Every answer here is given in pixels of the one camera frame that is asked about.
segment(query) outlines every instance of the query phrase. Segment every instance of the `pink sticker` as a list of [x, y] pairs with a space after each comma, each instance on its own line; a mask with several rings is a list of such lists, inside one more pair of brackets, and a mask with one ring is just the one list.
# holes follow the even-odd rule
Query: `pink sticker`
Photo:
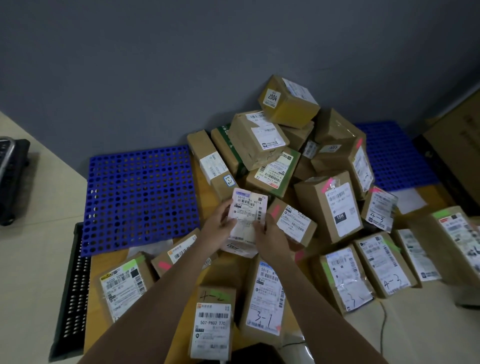
[[331, 184], [334, 182], [335, 180], [330, 177], [327, 181], [327, 183], [325, 183], [325, 186], [322, 187], [322, 193], [324, 194], [325, 192], [327, 192], [327, 190], [331, 187]]
[[295, 253], [295, 263], [298, 262], [299, 260], [302, 260], [304, 256], [305, 256], [305, 249], [297, 251]]
[[271, 213], [272, 217], [273, 217], [273, 218], [276, 218], [276, 216], [278, 215], [279, 211], [280, 211], [280, 205], [275, 206], [275, 207], [273, 208], [272, 213]]
[[163, 270], [169, 270], [172, 268], [172, 264], [168, 264], [167, 262], [158, 262], [158, 267]]

